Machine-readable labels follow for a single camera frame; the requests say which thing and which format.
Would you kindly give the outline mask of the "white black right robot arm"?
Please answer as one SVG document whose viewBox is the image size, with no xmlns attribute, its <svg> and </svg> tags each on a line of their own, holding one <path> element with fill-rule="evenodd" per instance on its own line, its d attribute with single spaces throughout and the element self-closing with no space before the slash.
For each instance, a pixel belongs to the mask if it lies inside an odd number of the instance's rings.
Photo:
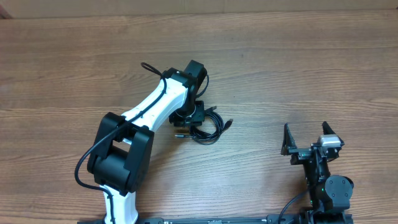
<svg viewBox="0 0 398 224">
<path fill-rule="evenodd" d="M 342 175 L 332 175 L 328 163 L 339 158 L 344 141 L 324 121 L 323 134 L 308 148 L 297 147 L 289 125 L 284 124 L 283 156 L 290 156 L 292 165 L 302 165 L 307 189 L 291 199 L 279 213 L 278 223 L 325 223 L 350 224 L 353 217 L 346 211 L 350 208 L 353 181 Z M 287 209 L 306 194 L 310 207 L 301 208 L 296 215 L 286 215 Z"/>
</svg>

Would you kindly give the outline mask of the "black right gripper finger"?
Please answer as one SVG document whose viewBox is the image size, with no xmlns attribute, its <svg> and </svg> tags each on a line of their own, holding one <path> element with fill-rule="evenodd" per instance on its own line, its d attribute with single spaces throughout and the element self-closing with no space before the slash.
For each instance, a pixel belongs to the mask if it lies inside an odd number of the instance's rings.
<svg viewBox="0 0 398 224">
<path fill-rule="evenodd" d="M 284 138 L 280 153 L 282 155 L 291 155 L 297 149 L 294 138 L 287 123 L 284 124 Z"/>
<path fill-rule="evenodd" d="M 322 128 L 323 128 L 324 135 L 335 134 L 334 130 L 332 130 L 332 128 L 326 121 L 322 122 Z"/>
</svg>

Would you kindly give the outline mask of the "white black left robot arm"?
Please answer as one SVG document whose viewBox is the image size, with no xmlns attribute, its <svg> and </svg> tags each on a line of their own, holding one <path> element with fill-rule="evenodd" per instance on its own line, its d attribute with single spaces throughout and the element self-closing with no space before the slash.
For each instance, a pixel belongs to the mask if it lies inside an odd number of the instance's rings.
<svg viewBox="0 0 398 224">
<path fill-rule="evenodd" d="M 135 193 L 149 168 L 154 134 L 165 120 L 179 128 L 202 125 L 205 110 L 198 97 L 206 80 L 204 65 L 191 60 L 183 71 L 162 72 L 158 87 L 135 108 L 102 118 L 87 164 L 106 201 L 99 223 L 137 221 Z"/>
</svg>

